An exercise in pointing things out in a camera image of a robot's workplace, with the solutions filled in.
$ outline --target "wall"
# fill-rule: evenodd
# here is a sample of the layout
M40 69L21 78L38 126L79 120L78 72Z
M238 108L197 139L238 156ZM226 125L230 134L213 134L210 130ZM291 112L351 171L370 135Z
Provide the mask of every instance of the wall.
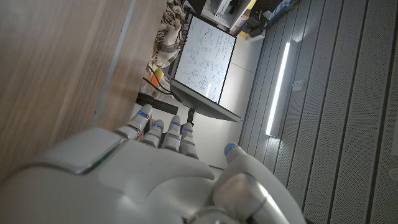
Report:
M245 116L261 45L262 41L249 43L238 36L221 95L220 105L242 119ZM165 98L162 101L178 106L177 114L181 117L181 122L187 122L189 108L175 99ZM172 116L172 114L159 110L154 110L152 115L154 119L161 119L166 123L165 130L168 129L168 123ZM199 159L211 166L227 167L224 147L229 142L239 141L243 121L236 123L195 113L193 123L195 124L193 134Z
M268 31L239 141L313 223L398 223L391 155L397 1L302 0ZM286 42L298 42L282 135L264 134Z

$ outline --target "cable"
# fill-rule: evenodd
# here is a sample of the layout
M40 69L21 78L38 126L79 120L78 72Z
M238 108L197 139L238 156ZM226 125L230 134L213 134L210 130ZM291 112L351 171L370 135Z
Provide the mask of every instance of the cable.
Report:
M164 87L162 86L162 84L160 84L160 81L159 81L159 79L157 78L157 76L155 75L154 70L153 70L149 65L147 65L147 67L148 67L148 68L152 71L152 73L154 74L154 76L155 76L155 78L156 78L156 80L157 80L157 83L159 83L160 87L162 87L162 88L163 88L164 90L166 90L167 92L172 93L170 90L164 88Z
M166 94L166 95L173 95L174 96L174 94L173 93L166 93L166 92L163 92L162 90L160 90L160 89L158 89L154 84L152 84L148 79L146 79L145 77L143 78L147 83L149 83L151 86L153 86L154 88L156 88L156 90L157 91L159 91L159 92L161 92L161 93L163 93L163 94Z

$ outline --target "white robotic hand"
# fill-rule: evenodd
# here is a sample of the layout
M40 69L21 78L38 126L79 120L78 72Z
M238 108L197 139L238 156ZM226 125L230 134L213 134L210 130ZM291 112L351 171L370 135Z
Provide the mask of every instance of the white robotic hand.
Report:
M161 149L161 120L139 142L151 115L145 105L114 132L89 129L38 154L0 184L0 223L305 223L286 188L233 142L218 180L179 116Z

